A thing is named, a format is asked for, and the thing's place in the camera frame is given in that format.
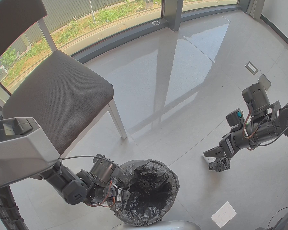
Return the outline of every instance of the lamp post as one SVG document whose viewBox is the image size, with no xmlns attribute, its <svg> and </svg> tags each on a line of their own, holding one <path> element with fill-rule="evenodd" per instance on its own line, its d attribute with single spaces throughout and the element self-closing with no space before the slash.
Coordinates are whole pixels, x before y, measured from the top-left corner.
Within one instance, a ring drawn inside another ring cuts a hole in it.
<svg viewBox="0 0 288 230">
<path fill-rule="evenodd" d="M 93 21 L 96 24 L 96 20 L 95 20 L 95 16 L 94 16 L 94 12 L 93 12 L 93 8 L 92 8 L 92 3 L 91 0 L 88 0 L 90 2 L 90 6 L 91 6 L 91 10 L 92 10 L 92 17 L 93 17 Z"/>
</svg>

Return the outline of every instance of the chair backrest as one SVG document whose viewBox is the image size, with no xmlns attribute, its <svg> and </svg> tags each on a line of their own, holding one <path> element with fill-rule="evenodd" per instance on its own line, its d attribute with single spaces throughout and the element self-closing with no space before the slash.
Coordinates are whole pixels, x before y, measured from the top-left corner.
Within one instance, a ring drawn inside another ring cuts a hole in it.
<svg viewBox="0 0 288 230">
<path fill-rule="evenodd" d="M 42 0 L 0 0 L 0 57 L 22 33 L 46 15 Z"/>
</svg>

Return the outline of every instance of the crumpled plastic bag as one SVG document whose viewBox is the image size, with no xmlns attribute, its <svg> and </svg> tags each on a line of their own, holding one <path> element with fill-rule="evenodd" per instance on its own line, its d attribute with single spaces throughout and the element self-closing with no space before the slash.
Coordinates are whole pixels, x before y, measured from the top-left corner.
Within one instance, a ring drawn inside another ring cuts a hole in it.
<svg viewBox="0 0 288 230">
<path fill-rule="evenodd" d="M 164 163 L 154 160 L 133 160 L 124 163 L 131 187 L 128 200 L 116 202 L 110 209 L 125 223 L 146 226 L 160 220 L 173 206 L 179 190 L 178 176 Z M 128 187 L 123 174 L 114 178 L 117 186 Z"/>
<path fill-rule="evenodd" d="M 230 158 L 224 155 L 222 158 L 216 158 L 214 162 L 209 163 L 209 170 L 221 172 L 230 169 Z"/>
</svg>

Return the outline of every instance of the chair leg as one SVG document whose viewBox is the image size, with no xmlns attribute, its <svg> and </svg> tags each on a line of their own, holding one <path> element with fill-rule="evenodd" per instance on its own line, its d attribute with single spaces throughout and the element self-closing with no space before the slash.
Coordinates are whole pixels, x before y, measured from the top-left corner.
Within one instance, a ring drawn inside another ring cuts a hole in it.
<svg viewBox="0 0 288 230">
<path fill-rule="evenodd" d="M 113 119 L 113 122 L 119 131 L 120 136 L 125 139 L 127 137 L 124 125 L 122 123 L 121 117 L 119 116 L 119 111 L 117 110 L 116 104 L 114 102 L 114 99 L 112 99 L 109 104 L 109 113 Z"/>
</svg>

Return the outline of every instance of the beige curtain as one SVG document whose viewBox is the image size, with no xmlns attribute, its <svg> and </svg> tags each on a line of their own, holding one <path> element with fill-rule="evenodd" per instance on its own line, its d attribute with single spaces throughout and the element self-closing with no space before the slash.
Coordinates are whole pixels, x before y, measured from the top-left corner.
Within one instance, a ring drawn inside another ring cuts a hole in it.
<svg viewBox="0 0 288 230">
<path fill-rule="evenodd" d="M 246 13 L 259 20 L 263 7 L 264 0 L 251 0 Z"/>
</svg>

